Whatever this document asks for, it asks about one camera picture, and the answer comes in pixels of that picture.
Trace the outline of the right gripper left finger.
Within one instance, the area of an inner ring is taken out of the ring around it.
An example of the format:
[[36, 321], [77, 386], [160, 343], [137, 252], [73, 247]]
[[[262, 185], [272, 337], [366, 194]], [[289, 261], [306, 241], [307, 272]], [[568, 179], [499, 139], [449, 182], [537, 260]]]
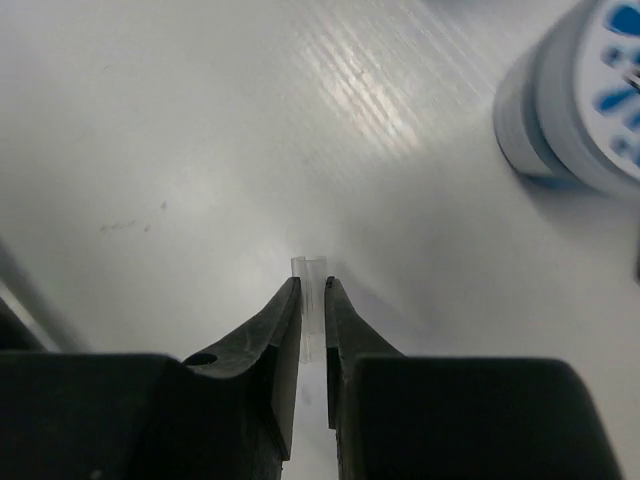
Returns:
[[301, 279], [290, 277], [261, 311], [183, 361], [195, 372], [219, 382], [247, 380], [249, 403], [283, 460], [291, 458], [301, 303]]

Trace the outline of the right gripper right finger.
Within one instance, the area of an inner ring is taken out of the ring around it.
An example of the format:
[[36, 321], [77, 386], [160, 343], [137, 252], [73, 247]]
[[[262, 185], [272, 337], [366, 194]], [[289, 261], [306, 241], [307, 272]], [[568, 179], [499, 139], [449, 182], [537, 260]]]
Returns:
[[364, 356], [403, 354], [385, 340], [356, 311], [342, 282], [327, 278], [324, 289], [329, 428], [338, 429], [346, 409], [347, 384], [356, 363]]

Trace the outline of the clear blue pen cap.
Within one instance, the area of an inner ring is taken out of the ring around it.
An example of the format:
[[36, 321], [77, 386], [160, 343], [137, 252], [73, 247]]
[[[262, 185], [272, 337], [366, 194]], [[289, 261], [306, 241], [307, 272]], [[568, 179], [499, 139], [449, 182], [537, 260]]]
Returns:
[[291, 271], [301, 283], [300, 363], [319, 362], [325, 356], [324, 291], [328, 278], [327, 259], [294, 257], [291, 259]]

